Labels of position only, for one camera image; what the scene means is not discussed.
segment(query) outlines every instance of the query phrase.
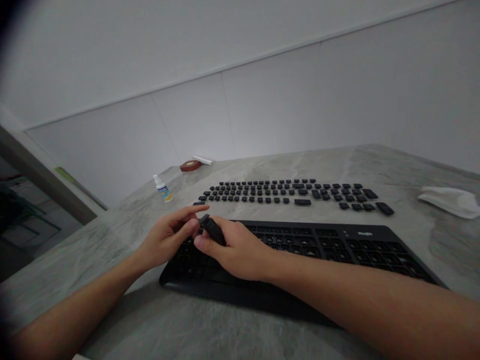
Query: spray bottle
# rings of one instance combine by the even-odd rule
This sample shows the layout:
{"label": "spray bottle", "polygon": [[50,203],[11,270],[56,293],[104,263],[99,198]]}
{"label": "spray bottle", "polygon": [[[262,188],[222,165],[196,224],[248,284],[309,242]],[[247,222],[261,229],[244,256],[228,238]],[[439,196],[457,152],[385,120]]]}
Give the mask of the spray bottle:
{"label": "spray bottle", "polygon": [[172,194],[170,193],[169,189],[167,188],[167,185],[159,178],[157,174],[153,175],[153,179],[155,180],[155,185],[160,193],[161,197],[166,203],[169,203],[172,201]]}

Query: white object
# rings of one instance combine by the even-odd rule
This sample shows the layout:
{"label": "white object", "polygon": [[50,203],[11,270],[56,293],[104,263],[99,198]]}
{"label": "white object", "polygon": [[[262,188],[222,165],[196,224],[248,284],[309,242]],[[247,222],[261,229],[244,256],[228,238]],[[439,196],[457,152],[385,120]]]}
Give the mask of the white object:
{"label": "white object", "polygon": [[464,219],[474,219],[480,216],[480,206],[477,205],[475,195],[451,187],[424,186],[423,194],[418,198]]}
{"label": "white object", "polygon": [[161,178],[159,178],[159,176],[157,174],[153,175],[153,180],[155,180],[155,186],[156,186],[156,189],[158,190],[158,192],[160,193],[161,197],[163,198],[163,200],[166,202],[166,203],[169,203],[172,201],[173,199],[173,196],[172,194],[170,193],[170,190],[169,188],[167,187],[167,185],[165,185],[165,183],[162,181]]}
{"label": "white object", "polygon": [[194,155],[193,158],[195,160],[198,160],[202,164],[205,164],[205,165],[212,165],[214,163],[212,160],[208,160],[206,158],[203,158],[203,157],[200,157],[200,156],[197,156],[197,155]]}

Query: marble countertop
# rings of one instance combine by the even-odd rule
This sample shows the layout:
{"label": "marble countertop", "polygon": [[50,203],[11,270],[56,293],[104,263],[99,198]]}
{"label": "marble countertop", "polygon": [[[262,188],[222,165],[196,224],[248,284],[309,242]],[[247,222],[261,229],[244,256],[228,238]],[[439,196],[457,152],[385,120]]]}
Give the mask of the marble countertop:
{"label": "marble countertop", "polygon": [[[395,215],[342,211],[336,202],[211,202],[211,215],[237,220],[389,226],[453,291],[480,301],[480,218],[465,220],[417,200],[423,186],[480,195],[480,175],[381,145],[219,161],[161,176],[173,194],[162,201],[153,180],[1,285],[13,331],[112,268],[136,249],[162,215],[191,205],[220,181],[315,178],[361,183]],[[375,359],[348,333],[162,289],[163,266],[142,276],[88,339],[92,359]]]}

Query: right hand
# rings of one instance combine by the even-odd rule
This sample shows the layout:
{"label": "right hand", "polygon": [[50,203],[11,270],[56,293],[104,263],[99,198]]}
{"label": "right hand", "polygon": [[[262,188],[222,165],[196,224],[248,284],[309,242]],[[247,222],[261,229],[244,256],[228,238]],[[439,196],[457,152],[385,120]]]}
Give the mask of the right hand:
{"label": "right hand", "polygon": [[226,246],[210,238],[206,231],[195,238],[195,246],[204,254],[217,260],[233,276],[244,280],[261,281],[276,251],[265,245],[241,222],[223,217],[211,217],[220,227]]}

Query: white wall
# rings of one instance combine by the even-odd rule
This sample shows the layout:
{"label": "white wall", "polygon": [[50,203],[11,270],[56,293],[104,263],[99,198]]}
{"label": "white wall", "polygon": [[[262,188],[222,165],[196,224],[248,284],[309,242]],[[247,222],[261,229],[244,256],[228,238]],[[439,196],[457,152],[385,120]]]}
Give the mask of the white wall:
{"label": "white wall", "polygon": [[381,143],[480,173],[478,44],[480,3],[464,0],[28,134],[109,206],[194,154]]}
{"label": "white wall", "polygon": [[452,0],[36,0],[0,103],[26,128]]}

